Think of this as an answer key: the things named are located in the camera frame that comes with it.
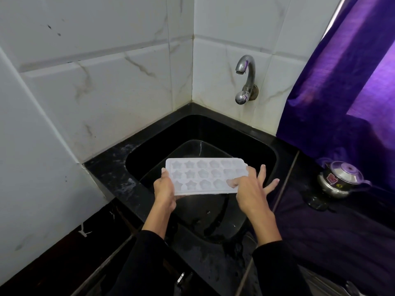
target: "faucet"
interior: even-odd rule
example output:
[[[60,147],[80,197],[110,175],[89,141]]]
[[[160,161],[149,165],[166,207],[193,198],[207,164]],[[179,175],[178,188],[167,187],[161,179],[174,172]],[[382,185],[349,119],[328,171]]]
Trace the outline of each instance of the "faucet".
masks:
[[[244,74],[248,67],[247,82],[243,86],[243,90],[236,94],[236,103],[239,105],[245,104],[248,101],[253,101],[259,94],[258,87],[254,84],[255,81],[255,60],[251,55],[244,55],[240,58],[236,66],[237,74]]]

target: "ice cube tray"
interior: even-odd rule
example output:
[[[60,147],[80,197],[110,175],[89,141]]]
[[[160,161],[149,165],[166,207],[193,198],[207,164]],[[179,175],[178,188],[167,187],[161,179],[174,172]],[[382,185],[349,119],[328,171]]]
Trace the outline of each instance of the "ice cube tray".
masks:
[[[248,175],[247,164],[239,158],[170,158],[166,169],[175,195],[237,193],[227,179]]]

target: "sink basin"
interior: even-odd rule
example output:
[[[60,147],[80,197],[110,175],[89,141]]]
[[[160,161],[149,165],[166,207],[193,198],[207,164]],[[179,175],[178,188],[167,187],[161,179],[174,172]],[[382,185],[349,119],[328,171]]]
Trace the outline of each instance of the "sink basin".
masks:
[[[276,164],[275,152],[266,144],[202,115],[189,115],[135,148],[127,157],[128,172],[153,193],[167,158],[237,157],[259,170],[266,164],[267,177]],[[202,239],[224,243],[246,221],[235,194],[186,196],[177,201],[177,221]]]

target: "steel kettle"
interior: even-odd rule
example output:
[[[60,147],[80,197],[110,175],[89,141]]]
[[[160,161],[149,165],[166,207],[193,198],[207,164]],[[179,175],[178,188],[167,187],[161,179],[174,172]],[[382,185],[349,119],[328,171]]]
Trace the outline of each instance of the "steel kettle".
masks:
[[[372,183],[364,180],[362,173],[349,163],[333,161],[325,165],[324,171],[318,175],[318,182],[322,190],[334,198],[343,199],[352,192],[372,187]]]

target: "kettle handle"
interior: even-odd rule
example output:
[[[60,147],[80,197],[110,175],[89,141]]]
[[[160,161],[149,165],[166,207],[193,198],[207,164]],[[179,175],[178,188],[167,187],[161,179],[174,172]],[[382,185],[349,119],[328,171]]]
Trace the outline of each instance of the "kettle handle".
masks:
[[[359,188],[354,188],[354,189],[351,189],[350,191],[352,191],[352,192],[366,191],[366,190],[371,189],[371,188],[373,187],[373,184],[372,184],[371,181],[364,180],[362,183],[360,183],[360,184],[358,185],[358,187],[359,187]]]

